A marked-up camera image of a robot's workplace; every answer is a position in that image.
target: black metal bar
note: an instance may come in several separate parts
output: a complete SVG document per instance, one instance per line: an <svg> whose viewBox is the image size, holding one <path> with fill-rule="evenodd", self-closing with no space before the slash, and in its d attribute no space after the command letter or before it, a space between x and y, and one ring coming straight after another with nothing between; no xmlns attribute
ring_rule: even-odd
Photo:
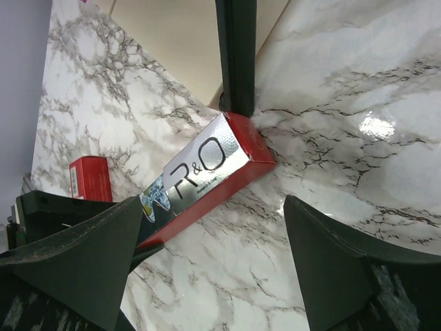
<svg viewBox="0 0 441 331"><path fill-rule="evenodd" d="M222 111L251 117L254 113L257 0L216 0Z"/></svg>

